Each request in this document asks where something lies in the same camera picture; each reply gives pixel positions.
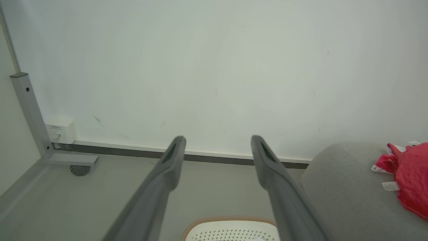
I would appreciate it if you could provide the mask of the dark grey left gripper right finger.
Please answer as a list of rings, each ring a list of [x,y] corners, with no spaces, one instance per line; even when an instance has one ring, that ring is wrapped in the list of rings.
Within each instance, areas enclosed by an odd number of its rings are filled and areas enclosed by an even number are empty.
[[[251,137],[251,150],[259,183],[269,194],[280,240],[328,241],[330,232],[263,137]]]

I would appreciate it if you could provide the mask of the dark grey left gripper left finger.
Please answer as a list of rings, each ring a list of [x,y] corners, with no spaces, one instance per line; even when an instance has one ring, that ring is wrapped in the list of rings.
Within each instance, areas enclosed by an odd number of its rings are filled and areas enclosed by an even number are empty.
[[[104,241],[157,241],[169,194],[176,189],[186,139],[176,136],[105,234]]]

